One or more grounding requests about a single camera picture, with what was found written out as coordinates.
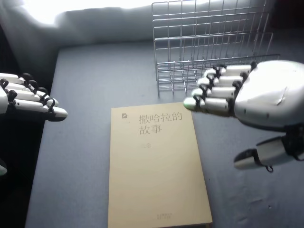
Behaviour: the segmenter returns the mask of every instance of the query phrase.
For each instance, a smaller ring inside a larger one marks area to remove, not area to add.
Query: gray table
[[[287,49],[282,42],[273,46]],[[287,58],[303,56],[296,44],[288,51]],[[182,92],[158,98],[153,63],[151,42],[59,53],[51,95],[69,116],[45,124],[26,228],[107,227],[111,108],[184,98]],[[303,226],[303,163],[274,167],[273,174],[233,168],[237,153],[276,133],[232,118],[193,118],[215,228]]]

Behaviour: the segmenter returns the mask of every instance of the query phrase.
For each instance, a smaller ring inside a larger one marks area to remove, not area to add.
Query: back of robotic hand
[[[2,119],[63,121],[67,112],[58,107],[58,101],[39,87],[31,75],[0,73],[0,115]],[[6,165],[0,159],[0,176],[6,173]]]
[[[275,60],[258,65],[219,65],[206,70],[184,106],[195,112],[235,117],[264,130],[285,132],[239,153],[237,169],[304,159],[304,64]]]

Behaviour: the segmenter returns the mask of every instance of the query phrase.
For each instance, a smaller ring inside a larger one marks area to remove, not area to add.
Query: book
[[[182,103],[113,108],[108,228],[212,223],[199,155]]]

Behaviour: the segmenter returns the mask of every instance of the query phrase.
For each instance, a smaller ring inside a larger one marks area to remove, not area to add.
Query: wire grid
[[[252,61],[259,63],[262,61],[277,60],[279,58],[279,54],[273,54],[251,57],[158,63],[156,65],[158,96],[162,89],[172,90],[173,93],[175,89],[183,89],[185,93],[187,93],[188,88],[197,87],[197,80],[204,75],[207,69],[212,68],[214,65],[241,65],[250,64]]]
[[[210,62],[245,64],[268,55],[266,0],[175,0],[152,4],[156,80],[160,89],[196,87]]]

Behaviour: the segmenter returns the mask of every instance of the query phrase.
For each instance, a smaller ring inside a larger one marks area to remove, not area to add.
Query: metal wire basket
[[[152,4],[154,57],[161,89],[196,86],[212,64],[248,64],[268,55],[266,0],[177,0]]]

